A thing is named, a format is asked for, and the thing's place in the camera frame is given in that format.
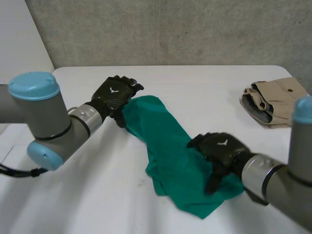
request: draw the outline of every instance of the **black cable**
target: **black cable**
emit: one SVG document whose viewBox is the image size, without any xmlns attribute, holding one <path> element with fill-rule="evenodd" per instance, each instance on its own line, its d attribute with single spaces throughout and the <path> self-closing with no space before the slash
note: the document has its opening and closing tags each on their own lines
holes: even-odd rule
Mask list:
<svg viewBox="0 0 312 234">
<path fill-rule="evenodd" d="M 30 171 L 21 171 L 21 170 L 16 170 L 16 169 L 12 169 L 10 167 L 4 166 L 2 163 L 0 163 L 0 174 L 4 174 L 10 177 L 16 177 L 16 178 L 37 177 L 47 171 L 48 170 L 44 168 L 35 168 Z"/>
</svg>

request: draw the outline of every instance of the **folded khaki pants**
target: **folded khaki pants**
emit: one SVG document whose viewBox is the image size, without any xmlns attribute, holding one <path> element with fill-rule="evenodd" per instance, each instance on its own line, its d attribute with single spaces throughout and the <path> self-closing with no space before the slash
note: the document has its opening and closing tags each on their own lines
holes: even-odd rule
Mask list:
<svg viewBox="0 0 312 234">
<path fill-rule="evenodd" d="M 288 127 L 292 124 L 291 115 L 294 103 L 307 91 L 295 77 L 273 81 L 259 81 L 244 90 L 241 105 L 256 120 L 269 128 Z"/>
</svg>

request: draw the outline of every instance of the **gray concrete wall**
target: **gray concrete wall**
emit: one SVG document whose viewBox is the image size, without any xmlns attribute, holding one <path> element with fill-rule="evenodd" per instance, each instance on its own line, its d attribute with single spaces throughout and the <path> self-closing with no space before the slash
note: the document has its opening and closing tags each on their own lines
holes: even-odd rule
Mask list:
<svg viewBox="0 0 312 234">
<path fill-rule="evenodd" d="M 312 91 L 312 0 L 26 0 L 55 68 L 272 64 Z"/>
</svg>

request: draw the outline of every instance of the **white logo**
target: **white logo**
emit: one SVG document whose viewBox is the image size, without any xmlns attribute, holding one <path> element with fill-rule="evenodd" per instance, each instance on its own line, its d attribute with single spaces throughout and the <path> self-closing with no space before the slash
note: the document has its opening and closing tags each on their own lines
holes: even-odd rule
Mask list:
<svg viewBox="0 0 312 234">
<path fill-rule="evenodd" d="M 111 90 L 111 93 L 117 93 L 119 90 L 114 91 L 111 87 L 109 88 Z"/>
<path fill-rule="evenodd" d="M 223 143 L 222 142 L 218 142 L 217 145 L 224 145 L 226 146 L 228 144 L 228 140 L 226 139 Z"/>
</svg>

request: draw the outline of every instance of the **light blue joint cap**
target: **light blue joint cap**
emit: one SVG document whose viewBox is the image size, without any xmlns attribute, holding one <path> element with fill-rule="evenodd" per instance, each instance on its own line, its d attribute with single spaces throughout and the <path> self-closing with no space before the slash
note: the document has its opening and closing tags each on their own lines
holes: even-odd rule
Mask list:
<svg viewBox="0 0 312 234">
<path fill-rule="evenodd" d="M 36 142 L 28 145 L 27 153 L 36 164 L 49 171 L 55 171 L 64 164 L 63 159 L 57 153 Z"/>
<path fill-rule="evenodd" d="M 9 83 L 12 96 L 26 101 L 41 101 L 59 94 L 59 85 L 48 72 L 28 72 L 21 74 Z"/>
<path fill-rule="evenodd" d="M 302 124 L 312 124 L 312 97 L 306 96 L 296 101 L 292 120 Z"/>
</svg>

